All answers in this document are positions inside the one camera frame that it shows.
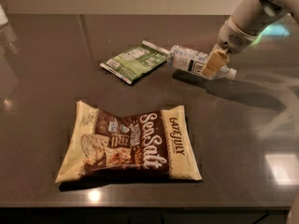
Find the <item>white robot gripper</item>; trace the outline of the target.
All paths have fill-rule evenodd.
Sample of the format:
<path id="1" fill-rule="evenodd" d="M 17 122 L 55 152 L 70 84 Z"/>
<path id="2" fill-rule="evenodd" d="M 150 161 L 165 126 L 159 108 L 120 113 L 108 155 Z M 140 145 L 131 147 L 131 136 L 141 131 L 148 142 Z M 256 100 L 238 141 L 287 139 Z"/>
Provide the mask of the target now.
<path id="1" fill-rule="evenodd" d="M 205 63 L 202 75 L 213 77 L 229 62 L 228 54 L 238 54 L 249 47 L 257 38 L 240 29 L 233 17 L 229 17 L 220 28 L 214 50 L 210 52 Z"/>

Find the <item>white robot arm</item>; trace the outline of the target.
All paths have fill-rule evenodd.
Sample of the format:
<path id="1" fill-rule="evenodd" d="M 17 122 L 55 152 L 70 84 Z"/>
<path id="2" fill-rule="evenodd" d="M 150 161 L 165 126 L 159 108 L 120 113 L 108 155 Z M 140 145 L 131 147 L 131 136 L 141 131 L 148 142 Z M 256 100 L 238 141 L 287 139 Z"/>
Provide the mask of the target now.
<path id="1" fill-rule="evenodd" d="M 299 23 L 299 0 L 242 0 L 220 28 L 201 75 L 213 77 L 230 54 L 244 51 L 267 26 L 288 14 Z"/>

